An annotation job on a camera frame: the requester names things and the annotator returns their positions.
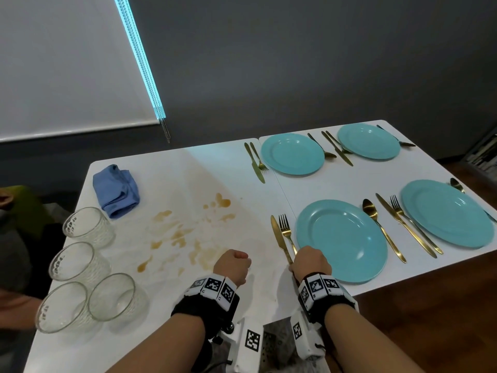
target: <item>forearm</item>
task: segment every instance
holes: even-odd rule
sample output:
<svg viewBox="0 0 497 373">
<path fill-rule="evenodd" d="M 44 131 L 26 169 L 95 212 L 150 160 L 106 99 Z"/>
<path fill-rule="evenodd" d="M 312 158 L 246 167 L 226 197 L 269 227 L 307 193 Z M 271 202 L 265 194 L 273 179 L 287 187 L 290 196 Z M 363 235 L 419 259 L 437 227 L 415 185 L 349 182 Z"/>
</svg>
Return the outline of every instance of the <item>forearm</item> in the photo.
<svg viewBox="0 0 497 373">
<path fill-rule="evenodd" d="M 174 314 L 107 373 L 190 372 L 202 349 L 204 337 L 201 318 Z"/>
<path fill-rule="evenodd" d="M 422 372 L 409 356 L 348 305 L 332 306 L 326 312 L 325 326 L 347 373 Z"/>
<path fill-rule="evenodd" d="M 29 330 L 34 328 L 34 319 L 41 300 L 0 290 L 0 328 Z"/>
</svg>

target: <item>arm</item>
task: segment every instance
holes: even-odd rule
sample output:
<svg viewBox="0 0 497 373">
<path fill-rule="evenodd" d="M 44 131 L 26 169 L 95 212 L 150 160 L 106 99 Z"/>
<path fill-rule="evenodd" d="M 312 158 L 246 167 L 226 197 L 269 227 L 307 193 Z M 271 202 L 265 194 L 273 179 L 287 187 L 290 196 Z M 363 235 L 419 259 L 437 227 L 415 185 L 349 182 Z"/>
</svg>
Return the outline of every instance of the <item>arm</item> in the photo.
<svg viewBox="0 0 497 373">
<path fill-rule="evenodd" d="M 251 263 L 246 253 L 228 250 L 216 262 L 213 272 L 229 277 L 238 287 L 245 284 Z M 174 314 L 107 373 L 190 372 L 204 339 L 205 327 L 200 317 Z"/>
<path fill-rule="evenodd" d="M 331 275 L 332 267 L 320 250 L 306 246 L 298 251 L 290 271 L 301 282 L 313 272 Z M 324 326 L 346 372 L 422 372 L 409 356 L 349 305 L 330 307 Z"/>
<path fill-rule="evenodd" d="M 29 330 L 34 328 L 34 319 L 41 300 L 19 293 L 0 289 L 0 328 Z"/>
</svg>

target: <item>blue cloth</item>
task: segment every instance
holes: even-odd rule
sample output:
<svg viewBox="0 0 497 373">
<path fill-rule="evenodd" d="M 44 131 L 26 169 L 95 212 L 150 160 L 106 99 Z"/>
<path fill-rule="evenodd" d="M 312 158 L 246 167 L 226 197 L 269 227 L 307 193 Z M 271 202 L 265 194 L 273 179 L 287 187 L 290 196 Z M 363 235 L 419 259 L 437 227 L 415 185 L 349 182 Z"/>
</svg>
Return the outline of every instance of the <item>blue cloth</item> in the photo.
<svg viewBox="0 0 497 373">
<path fill-rule="evenodd" d="M 140 203 L 138 187 L 129 170 L 120 170 L 115 164 L 93 176 L 93 188 L 100 207 L 112 219 L 124 216 Z"/>
</svg>

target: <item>glass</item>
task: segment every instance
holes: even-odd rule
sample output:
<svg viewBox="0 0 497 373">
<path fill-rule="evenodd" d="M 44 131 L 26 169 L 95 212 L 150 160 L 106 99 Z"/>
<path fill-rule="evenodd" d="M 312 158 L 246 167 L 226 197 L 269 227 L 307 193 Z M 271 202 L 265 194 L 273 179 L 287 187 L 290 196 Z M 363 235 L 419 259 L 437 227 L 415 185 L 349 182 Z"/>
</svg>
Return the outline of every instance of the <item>glass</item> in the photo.
<svg viewBox="0 0 497 373">
<path fill-rule="evenodd" d="M 130 321 L 147 306 L 148 297 L 128 274 L 112 274 L 91 292 L 88 308 L 97 321 Z"/>
<path fill-rule="evenodd" d="M 89 243 L 76 242 L 53 258 L 48 273 L 58 282 L 80 282 L 92 288 L 110 274 L 110 263 Z"/>
<path fill-rule="evenodd" d="M 108 246 L 116 234 L 100 209 L 82 208 L 64 222 L 64 234 L 78 241 L 88 242 L 96 249 Z"/>
<path fill-rule="evenodd" d="M 36 328 L 53 334 L 62 330 L 89 330 L 98 322 L 88 311 L 89 293 L 80 282 L 67 282 L 45 297 L 36 313 Z"/>
</svg>

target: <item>qr code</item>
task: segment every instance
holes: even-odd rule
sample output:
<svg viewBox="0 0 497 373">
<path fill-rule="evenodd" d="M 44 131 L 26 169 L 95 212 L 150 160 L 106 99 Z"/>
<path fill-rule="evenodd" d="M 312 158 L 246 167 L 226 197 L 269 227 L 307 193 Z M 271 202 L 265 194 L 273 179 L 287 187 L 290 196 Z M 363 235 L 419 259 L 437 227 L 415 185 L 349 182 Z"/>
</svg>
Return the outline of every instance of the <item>qr code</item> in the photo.
<svg viewBox="0 0 497 373">
<path fill-rule="evenodd" d="M 321 290 L 323 289 L 323 282 L 321 282 L 321 279 L 316 279 L 312 282 L 309 283 L 309 287 L 311 287 L 311 292 L 312 293 L 315 293 L 317 292 L 318 290 Z"/>
<path fill-rule="evenodd" d="M 231 300 L 233 299 L 233 295 L 235 294 L 235 291 L 230 288 L 228 284 L 224 284 L 223 290 L 221 291 L 221 295 L 229 302 L 231 303 Z"/>
<path fill-rule="evenodd" d="M 333 279 L 324 278 L 323 282 L 325 282 L 326 288 L 339 288 L 338 283 Z"/>
<path fill-rule="evenodd" d="M 217 292 L 219 290 L 219 287 L 221 286 L 221 282 L 219 280 L 213 279 L 209 277 L 207 284 L 205 284 L 204 288 L 214 290 Z"/>
<path fill-rule="evenodd" d="M 257 332 L 247 330 L 245 347 L 250 348 L 252 351 L 259 352 L 259 344 L 260 344 L 260 335 Z"/>
<path fill-rule="evenodd" d="M 202 286 L 202 284 L 205 282 L 205 279 L 199 279 L 199 280 L 195 280 L 195 282 L 191 285 L 190 288 L 196 288 L 198 286 Z"/>
<path fill-rule="evenodd" d="M 295 340 L 297 340 L 298 338 L 300 338 L 302 336 L 302 330 L 300 329 L 300 323 L 297 322 L 294 326 L 293 326 L 293 337 L 295 338 Z"/>
<path fill-rule="evenodd" d="M 302 297 L 302 301 L 306 303 L 307 299 L 309 298 L 309 292 L 307 291 L 307 287 L 303 287 L 302 291 L 300 292 L 300 296 Z"/>
</svg>

